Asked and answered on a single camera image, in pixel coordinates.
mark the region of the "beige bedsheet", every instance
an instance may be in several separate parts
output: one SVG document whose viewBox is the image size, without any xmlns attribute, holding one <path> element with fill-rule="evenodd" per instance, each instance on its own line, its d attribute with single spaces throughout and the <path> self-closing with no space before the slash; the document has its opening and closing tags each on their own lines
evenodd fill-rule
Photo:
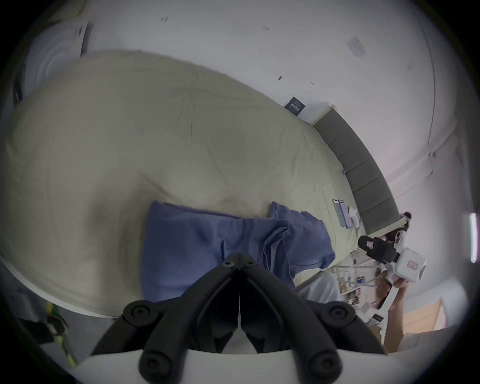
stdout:
<svg viewBox="0 0 480 384">
<path fill-rule="evenodd" d="M 337 259 L 359 233 L 341 165 L 313 127 L 253 89 L 141 52 L 81 58 L 14 112 L 2 143 L 0 249 L 40 289 L 118 316 L 142 298 L 154 200 L 243 217 L 272 201 L 324 221 Z"/>
</svg>

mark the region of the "blue cloth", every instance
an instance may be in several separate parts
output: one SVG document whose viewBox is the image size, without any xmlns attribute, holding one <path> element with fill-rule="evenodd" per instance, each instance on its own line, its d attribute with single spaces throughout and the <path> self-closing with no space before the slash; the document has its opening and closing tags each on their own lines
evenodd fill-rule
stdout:
<svg viewBox="0 0 480 384">
<path fill-rule="evenodd" d="M 232 253 L 248 253 L 293 289 L 295 274 L 335 259 L 321 220 L 273 202 L 270 217 L 239 218 L 158 202 L 148 210 L 140 283 L 144 298 L 178 297 Z"/>
</svg>

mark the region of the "gray upholstered headboard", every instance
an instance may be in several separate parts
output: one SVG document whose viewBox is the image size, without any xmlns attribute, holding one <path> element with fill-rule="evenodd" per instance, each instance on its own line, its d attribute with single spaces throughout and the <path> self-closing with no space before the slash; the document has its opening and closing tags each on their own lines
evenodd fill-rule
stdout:
<svg viewBox="0 0 480 384">
<path fill-rule="evenodd" d="M 343 166 L 367 234 L 373 234 L 400 219 L 400 214 L 370 152 L 333 108 L 314 128 Z"/>
</svg>

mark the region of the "ceiling light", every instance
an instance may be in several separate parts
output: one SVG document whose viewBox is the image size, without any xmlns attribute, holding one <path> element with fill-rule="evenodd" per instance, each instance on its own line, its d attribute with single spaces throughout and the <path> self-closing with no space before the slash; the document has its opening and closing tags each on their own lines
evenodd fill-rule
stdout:
<svg viewBox="0 0 480 384">
<path fill-rule="evenodd" d="M 470 237 L 472 239 L 472 254 L 471 260 L 472 263 L 477 261 L 477 252 L 478 252 L 478 227 L 477 227 L 477 214 L 471 213 L 470 214 Z"/>
</svg>

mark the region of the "smartphone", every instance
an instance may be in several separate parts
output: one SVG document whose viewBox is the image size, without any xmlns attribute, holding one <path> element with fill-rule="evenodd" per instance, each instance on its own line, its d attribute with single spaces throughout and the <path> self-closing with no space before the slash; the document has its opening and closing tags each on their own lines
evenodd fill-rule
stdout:
<svg viewBox="0 0 480 384">
<path fill-rule="evenodd" d="M 342 209 L 343 217 L 345 219 L 345 224 L 346 224 L 345 226 L 347 228 L 351 228 L 353 223 L 352 223 L 352 219 L 350 218 L 350 215 L 348 214 L 348 209 L 345 202 L 343 200 L 338 200 L 338 203 L 340 204 L 340 208 Z"/>
<path fill-rule="evenodd" d="M 338 216 L 338 221 L 342 227 L 346 227 L 347 223 L 345 222 L 345 217 L 343 216 L 342 208 L 340 207 L 340 202 L 338 200 L 332 199 L 333 205 L 335 206 L 336 215 Z"/>
</svg>

